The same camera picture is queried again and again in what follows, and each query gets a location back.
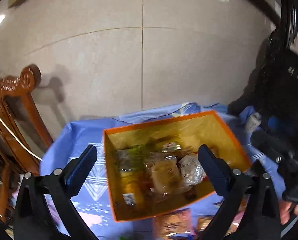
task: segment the barcode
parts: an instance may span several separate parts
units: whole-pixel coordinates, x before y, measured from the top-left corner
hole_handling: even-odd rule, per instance
[[[127,205],[135,205],[135,195],[133,193],[122,194]]]

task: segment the white cable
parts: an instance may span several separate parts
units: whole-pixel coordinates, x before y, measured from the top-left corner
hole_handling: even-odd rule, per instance
[[[42,161],[42,159],[40,157],[38,157],[37,155],[35,155],[32,151],[30,151],[27,147],[25,147],[23,145],[23,143],[16,137],[16,135],[10,130],[9,127],[7,127],[7,125],[2,121],[1,117],[0,117],[0,122],[3,124],[3,126],[9,131],[9,133],[16,139],[16,141],[28,152],[30,153],[32,156],[36,157],[38,160]]]

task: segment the person's hand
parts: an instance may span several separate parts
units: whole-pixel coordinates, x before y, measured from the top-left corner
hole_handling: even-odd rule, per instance
[[[280,210],[280,223],[282,225],[286,224],[289,221],[290,214],[288,210],[291,207],[291,202],[281,200],[279,203],[279,210]],[[298,204],[294,208],[295,215],[298,216]]]

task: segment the tiled wall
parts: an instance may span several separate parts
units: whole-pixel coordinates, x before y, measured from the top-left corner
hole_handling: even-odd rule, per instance
[[[55,138],[71,120],[185,101],[229,103],[270,22],[246,0],[0,2],[0,76],[39,66],[34,101]]]

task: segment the cardboard box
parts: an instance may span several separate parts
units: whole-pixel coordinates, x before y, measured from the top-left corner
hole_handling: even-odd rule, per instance
[[[106,129],[104,130],[106,169],[110,201],[116,222],[166,214],[201,200],[214,192],[208,178],[205,178],[195,186],[197,197],[192,201],[187,200],[183,194],[178,194],[139,211],[125,204],[120,189],[116,150],[146,144],[150,137],[162,138],[170,135],[179,136],[183,146],[191,146],[195,152],[202,144],[217,147],[219,158],[224,159],[232,169],[238,168],[245,171],[251,167],[242,146],[215,111]]]

